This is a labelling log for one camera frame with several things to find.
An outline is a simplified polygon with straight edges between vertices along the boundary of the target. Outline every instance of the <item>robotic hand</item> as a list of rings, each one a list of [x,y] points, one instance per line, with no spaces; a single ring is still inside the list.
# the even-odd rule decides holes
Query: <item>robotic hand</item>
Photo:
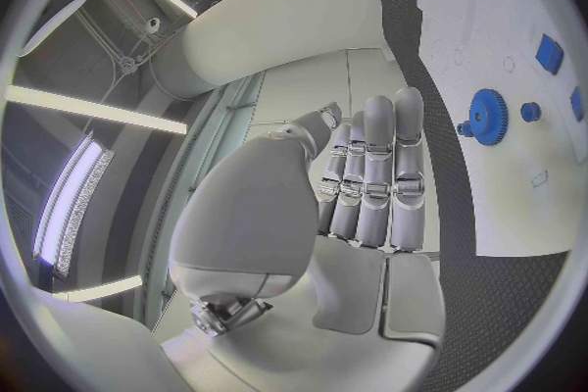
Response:
[[[319,229],[308,170],[341,123],[329,104],[257,137],[203,180],[175,227],[171,279],[210,335],[259,317],[256,299],[292,287],[310,262]]]

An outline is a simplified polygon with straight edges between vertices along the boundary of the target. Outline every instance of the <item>blue square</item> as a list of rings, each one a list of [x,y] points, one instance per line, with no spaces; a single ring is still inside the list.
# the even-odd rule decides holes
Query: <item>blue square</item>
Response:
[[[564,59],[564,50],[560,47],[560,44],[554,41],[551,37],[547,34],[543,34],[535,58],[539,61],[539,64],[543,66],[543,69],[555,75],[560,69],[560,65]]]
[[[582,103],[582,94],[580,93],[579,86],[573,89],[573,93],[569,97],[569,102],[571,103],[571,110],[576,116],[576,119],[582,121],[584,119],[584,103]]]

